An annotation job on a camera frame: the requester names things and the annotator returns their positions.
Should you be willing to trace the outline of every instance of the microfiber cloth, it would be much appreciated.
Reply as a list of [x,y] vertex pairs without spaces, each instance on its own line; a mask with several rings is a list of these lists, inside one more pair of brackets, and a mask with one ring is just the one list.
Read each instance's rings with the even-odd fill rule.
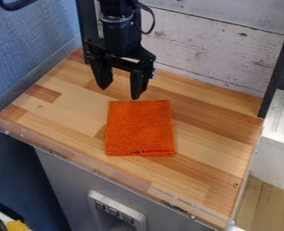
[[105,150],[111,155],[173,155],[170,102],[110,102]]

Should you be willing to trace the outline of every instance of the orange cloth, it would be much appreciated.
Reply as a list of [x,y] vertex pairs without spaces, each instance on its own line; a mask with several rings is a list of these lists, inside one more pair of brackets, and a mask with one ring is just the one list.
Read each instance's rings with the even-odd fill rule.
[[173,155],[170,102],[110,102],[105,141],[111,155]]

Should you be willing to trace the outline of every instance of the wood grain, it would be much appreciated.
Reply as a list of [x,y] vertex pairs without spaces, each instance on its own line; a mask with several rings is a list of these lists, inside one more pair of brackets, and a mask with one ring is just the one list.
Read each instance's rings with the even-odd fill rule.
[[284,230],[284,190],[250,176],[235,224],[246,231]]
[[261,195],[262,181],[250,176],[243,199],[235,217],[236,225],[246,231],[251,230],[255,211]]
[[[247,94],[263,95],[283,35],[161,9],[154,9],[154,13],[155,31],[145,36],[142,44],[157,56],[157,68]],[[143,22],[149,24],[151,18],[145,15]]]
[[49,103],[53,103],[61,95],[61,93],[57,91],[44,88],[37,84],[33,84],[30,88],[28,88],[25,91],[25,93],[27,95],[30,95],[32,97],[37,97]]
[[156,8],[284,34],[284,0],[142,0],[142,2]]
[[[115,69],[113,84],[99,89],[89,66],[82,64],[81,50],[37,81],[31,94],[20,95],[0,117],[27,131],[24,139],[29,143],[223,228],[239,194],[234,184],[243,183],[260,133],[262,120],[256,113],[261,101],[159,73],[141,100],[171,101],[175,157],[105,155],[108,102],[130,100],[128,74]],[[57,99],[46,100],[46,95],[56,96],[46,92],[57,92]],[[6,123],[0,125],[7,129]]]

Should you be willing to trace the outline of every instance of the cable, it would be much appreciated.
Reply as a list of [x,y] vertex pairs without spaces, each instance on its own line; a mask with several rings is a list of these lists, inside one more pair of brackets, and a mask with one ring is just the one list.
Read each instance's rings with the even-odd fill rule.
[[135,22],[135,26],[137,27],[137,29],[142,34],[150,34],[153,31],[154,26],[155,26],[155,15],[154,15],[154,12],[150,9],[150,7],[148,5],[144,5],[144,4],[140,3],[140,2],[135,2],[135,5],[136,5],[136,7],[140,8],[140,9],[142,9],[144,11],[147,11],[148,13],[151,14],[151,16],[153,18],[153,21],[152,21],[151,28],[147,32],[143,31],[142,28],[140,27],[140,25],[137,22]]
[[29,5],[37,0],[18,0],[12,3],[4,3],[4,0],[0,0],[0,7],[6,11],[17,11],[26,5]]

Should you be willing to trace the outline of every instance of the table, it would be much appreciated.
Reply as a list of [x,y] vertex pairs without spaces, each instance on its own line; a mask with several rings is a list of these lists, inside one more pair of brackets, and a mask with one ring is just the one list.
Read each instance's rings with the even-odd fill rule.
[[176,155],[108,156],[108,102],[131,100],[129,84],[129,73],[114,69],[113,84],[101,90],[77,49],[0,112],[0,127],[226,228],[261,132],[261,99],[159,70],[139,100],[170,100]]

